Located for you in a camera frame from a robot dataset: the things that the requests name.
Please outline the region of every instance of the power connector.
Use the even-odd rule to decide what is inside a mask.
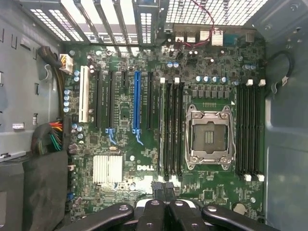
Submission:
[[[71,75],[73,73],[74,61],[68,54],[60,54],[60,61],[63,66],[59,70]]]

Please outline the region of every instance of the chipset heatsink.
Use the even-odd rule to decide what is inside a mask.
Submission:
[[[120,183],[122,171],[121,155],[96,155],[93,158],[93,183]]]
[[[189,170],[196,165],[221,165],[228,170],[235,156],[233,117],[222,111],[198,111],[190,105],[186,113],[185,159]]]

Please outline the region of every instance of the white pci slot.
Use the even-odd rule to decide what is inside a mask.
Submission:
[[[87,66],[80,68],[79,122],[88,122],[89,111],[89,72]]]

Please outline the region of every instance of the motherboard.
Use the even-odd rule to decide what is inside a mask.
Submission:
[[[73,218],[178,198],[256,219],[263,207],[265,42],[186,49],[74,45],[65,81]]]

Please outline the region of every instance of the cpu socket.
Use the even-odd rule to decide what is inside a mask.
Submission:
[[[233,117],[225,106],[220,111],[198,111],[190,105],[186,113],[185,159],[189,170],[196,165],[221,165],[228,170],[235,156]]]

